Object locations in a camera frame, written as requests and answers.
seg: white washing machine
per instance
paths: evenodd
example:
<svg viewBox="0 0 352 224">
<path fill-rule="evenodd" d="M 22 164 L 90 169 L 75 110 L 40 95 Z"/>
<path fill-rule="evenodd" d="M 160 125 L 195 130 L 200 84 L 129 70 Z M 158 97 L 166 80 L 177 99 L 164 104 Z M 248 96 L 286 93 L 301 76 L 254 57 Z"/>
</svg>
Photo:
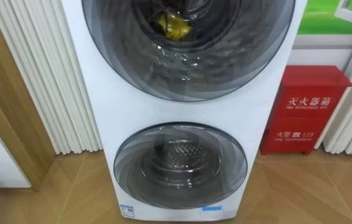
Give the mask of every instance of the white washing machine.
<svg viewBox="0 0 352 224">
<path fill-rule="evenodd" d="M 235 217 L 306 0 L 62 2 L 122 215 Z"/>
</svg>

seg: round glass door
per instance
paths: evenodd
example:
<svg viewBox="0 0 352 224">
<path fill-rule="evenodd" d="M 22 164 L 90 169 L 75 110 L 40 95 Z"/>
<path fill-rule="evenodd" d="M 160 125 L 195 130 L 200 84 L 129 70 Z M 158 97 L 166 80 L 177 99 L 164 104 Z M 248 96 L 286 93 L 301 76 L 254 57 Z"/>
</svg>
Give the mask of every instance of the round glass door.
<svg viewBox="0 0 352 224">
<path fill-rule="evenodd" d="M 230 135 L 193 123 L 160 124 L 120 147 L 114 174 L 121 188 L 160 208 L 199 208 L 219 202 L 244 182 L 247 162 Z"/>
<path fill-rule="evenodd" d="M 82 0 L 97 48 L 126 81 L 174 101 L 247 84 L 277 53 L 295 0 Z"/>
</svg>

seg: wooden floor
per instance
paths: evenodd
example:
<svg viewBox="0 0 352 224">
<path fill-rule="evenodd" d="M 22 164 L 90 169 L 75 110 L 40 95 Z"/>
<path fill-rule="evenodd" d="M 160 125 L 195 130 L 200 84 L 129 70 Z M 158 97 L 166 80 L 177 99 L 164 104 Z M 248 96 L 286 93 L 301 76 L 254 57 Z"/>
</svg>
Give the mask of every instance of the wooden floor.
<svg viewBox="0 0 352 224">
<path fill-rule="evenodd" d="M 0 190 L 0 223 L 151 223 L 122 218 L 102 152 L 59 156 L 42 190 Z M 352 157 L 258 156 L 238 216 L 213 223 L 352 223 Z"/>
</svg>

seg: washing machine drum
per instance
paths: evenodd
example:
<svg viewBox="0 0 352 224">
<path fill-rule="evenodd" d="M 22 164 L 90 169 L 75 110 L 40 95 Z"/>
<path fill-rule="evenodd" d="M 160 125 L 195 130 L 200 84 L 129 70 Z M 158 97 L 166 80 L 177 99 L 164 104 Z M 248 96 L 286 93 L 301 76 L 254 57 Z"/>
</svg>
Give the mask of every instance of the washing machine drum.
<svg viewBox="0 0 352 224">
<path fill-rule="evenodd" d="M 295 2 L 82 1 L 109 65 L 138 89 L 174 101 L 223 96 L 260 74 L 287 33 Z"/>
<path fill-rule="evenodd" d="M 160 208 L 199 208 L 239 189 L 247 173 L 242 147 L 230 135 L 193 123 L 161 124 L 127 139 L 114 162 L 121 188 Z"/>
</svg>

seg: red cabinet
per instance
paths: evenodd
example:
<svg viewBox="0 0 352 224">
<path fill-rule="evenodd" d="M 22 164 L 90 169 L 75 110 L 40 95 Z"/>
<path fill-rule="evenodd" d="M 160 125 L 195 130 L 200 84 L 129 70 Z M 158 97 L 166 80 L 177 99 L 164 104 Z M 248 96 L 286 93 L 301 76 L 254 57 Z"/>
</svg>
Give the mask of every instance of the red cabinet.
<svg viewBox="0 0 352 224">
<path fill-rule="evenodd" d="M 261 152 L 309 154 L 351 82 L 335 66 L 287 66 Z"/>
</svg>

